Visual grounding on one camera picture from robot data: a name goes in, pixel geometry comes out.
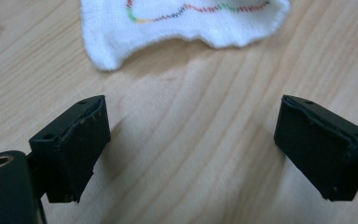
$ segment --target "embroidered thread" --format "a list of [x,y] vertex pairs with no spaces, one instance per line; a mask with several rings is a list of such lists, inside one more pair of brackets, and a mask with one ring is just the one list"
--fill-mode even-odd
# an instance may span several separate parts
[[126,7],[127,7],[127,14],[129,16],[130,20],[132,20],[133,22],[137,22],[137,23],[147,23],[147,22],[165,21],[165,20],[169,20],[169,19],[178,18],[186,10],[190,10],[190,9],[196,10],[199,13],[215,13],[217,11],[224,10],[224,9],[229,10],[233,13],[242,13],[242,12],[259,11],[259,10],[263,9],[268,4],[269,4],[269,1],[266,1],[259,6],[249,6],[249,7],[232,7],[228,3],[221,3],[214,7],[196,7],[191,4],[183,4],[177,12],[175,12],[171,15],[160,16],[155,19],[138,19],[138,18],[136,18],[133,15],[133,10],[132,10],[133,0],[127,0]]

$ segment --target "table surface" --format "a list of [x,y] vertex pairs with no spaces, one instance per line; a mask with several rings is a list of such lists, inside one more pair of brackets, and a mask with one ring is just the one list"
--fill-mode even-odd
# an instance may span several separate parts
[[75,102],[104,94],[112,141],[80,203],[49,223],[358,223],[275,146],[283,94],[358,125],[358,1],[293,1],[279,32],[244,49],[174,39],[116,72],[84,50],[79,0],[0,1],[0,152]]

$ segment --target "white fabric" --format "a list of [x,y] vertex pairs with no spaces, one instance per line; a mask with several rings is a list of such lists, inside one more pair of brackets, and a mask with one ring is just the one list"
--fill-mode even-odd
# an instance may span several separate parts
[[273,34],[290,8],[288,0],[81,1],[85,48],[101,70],[116,70],[136,50],[169,38],[244,47]]

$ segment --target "wood grain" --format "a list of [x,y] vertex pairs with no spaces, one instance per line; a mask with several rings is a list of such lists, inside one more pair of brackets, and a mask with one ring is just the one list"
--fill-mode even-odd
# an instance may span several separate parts
[[0,151],[80,99],[106,95],[112,142],[79,204],[49,223],[358,223],[273,142],[281,96],[358,124],[358,1],[293,1],[282,29],[245,49],[169,40],[96,70],[78,0],[0,1]]

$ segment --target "black plastic part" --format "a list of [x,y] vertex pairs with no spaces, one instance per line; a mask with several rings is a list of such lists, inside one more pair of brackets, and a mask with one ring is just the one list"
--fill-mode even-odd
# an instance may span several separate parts
[[275,143],[330,201],[358,190],[358,126],[315,104],[284,95]]
[[46,223],[25,154],[19,151],[0,153],[0,223]]
[[43,179],[35,181],[39,186],[35,191],[45,191],[51,203],[79,202],[93,166],[109,141],[104,96],[70,107],[29,140],[33,151],[30,163],[42,167]]

